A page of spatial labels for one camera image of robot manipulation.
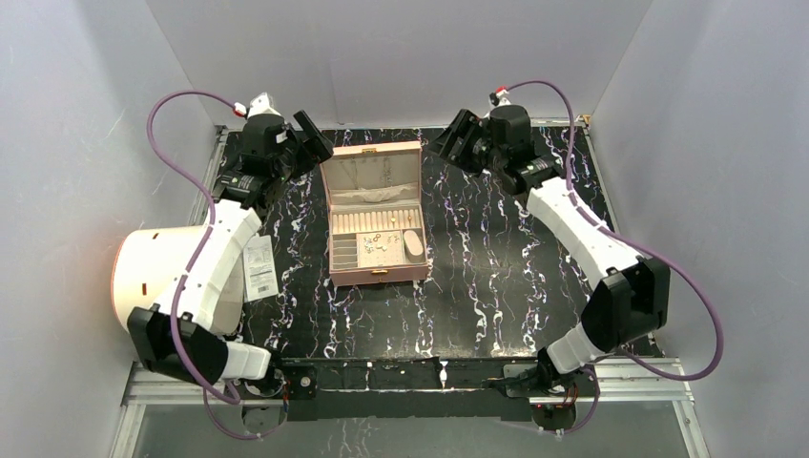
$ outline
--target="gray wall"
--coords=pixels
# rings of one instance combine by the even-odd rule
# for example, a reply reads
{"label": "gray wall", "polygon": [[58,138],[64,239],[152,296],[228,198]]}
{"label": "gray wall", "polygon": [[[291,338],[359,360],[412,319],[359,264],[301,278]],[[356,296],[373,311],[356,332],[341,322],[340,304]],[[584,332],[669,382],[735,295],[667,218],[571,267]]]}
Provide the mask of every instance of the gray wall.
{"label": "gray wall", "polygon": [[[704,283],[725,325],[692,384],[714,456],[806,456],[809,4],[653,2],[593,117],[625,233]],[[660,339],[710,359],[702,305],[674,285]]]}
{"label": "gray wall", "polygon": [[[134,350],[110,274],[138,227],[179,225],[194,190],[151,153],[154,101],[189,82],[142,1],[4,4],[0,13],[0,455],[107,456]],[[157,136],[203,173],[197,100]]]}
{"label": "gray wall", "polygon": [[[147,2],[196,88],[244,103],[267,91],[322,127],[403,127],[482,115],[498,86],[537,77],[591,113],[651,0]],[[519,100],[565,115],[549,90]]]}

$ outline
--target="jewelry box lid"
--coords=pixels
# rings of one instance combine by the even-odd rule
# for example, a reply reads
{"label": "jewelry box lid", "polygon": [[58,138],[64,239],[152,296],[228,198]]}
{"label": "jewelry box lid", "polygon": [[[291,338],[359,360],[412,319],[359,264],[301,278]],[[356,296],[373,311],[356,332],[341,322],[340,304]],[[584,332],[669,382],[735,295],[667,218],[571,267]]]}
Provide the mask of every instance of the jewelry box lid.
{"label": "jewelry box lid", "polygon": [[419,141],[342,146],[321,164],[329,206],[421,201]]}

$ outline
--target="table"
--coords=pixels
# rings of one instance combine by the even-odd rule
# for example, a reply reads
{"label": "table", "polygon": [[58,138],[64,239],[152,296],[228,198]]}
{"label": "table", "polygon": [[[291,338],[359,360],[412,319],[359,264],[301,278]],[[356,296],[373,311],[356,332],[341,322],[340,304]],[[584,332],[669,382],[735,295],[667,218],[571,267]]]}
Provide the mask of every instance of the table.
{"label": "table", "polygon": [[[573,181],[608,222],[589,134],[577,127]],[[554,155],[567,127],[532,130]],[[419,140],[442,129],[324,131],[335,146]],[[225,132],[224,160],[242,147]],[[568,251],[488,175],[470,177],[425,155],[422,205],[429,278],[420,283],[335,287],[329,280],[326,199],[320,170],[290,183],[261,229],[272,235],[280,293],[245,304],[230,339],[276,348],[288,358],[526,357],[578,321],[590,288]],[[652,342],[634,345],[659,356]]]}

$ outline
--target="white tag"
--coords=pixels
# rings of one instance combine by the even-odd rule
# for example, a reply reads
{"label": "white tag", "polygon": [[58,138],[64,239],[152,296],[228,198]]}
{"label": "white tag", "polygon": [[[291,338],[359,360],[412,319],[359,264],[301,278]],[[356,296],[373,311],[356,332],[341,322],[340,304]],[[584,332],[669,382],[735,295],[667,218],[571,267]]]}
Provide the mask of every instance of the white tag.
{"label": "white tag", "polygon": [[244,301],[257,301],[278,294],[276,262],[270,236],[253,236],[244,247]]}

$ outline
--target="pink jewelry box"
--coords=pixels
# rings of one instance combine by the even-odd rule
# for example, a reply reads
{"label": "pink jewelry box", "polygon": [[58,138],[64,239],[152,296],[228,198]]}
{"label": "pink jewelry box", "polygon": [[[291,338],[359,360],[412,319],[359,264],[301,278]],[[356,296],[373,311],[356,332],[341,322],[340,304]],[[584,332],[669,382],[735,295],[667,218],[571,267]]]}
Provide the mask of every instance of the pink jewelry box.
{"label": "pink jewelry box", "polygon": [[425,280],[429,266],[421,143],[335,148],[321,172],[328,200],[332,282],[345,286]]}

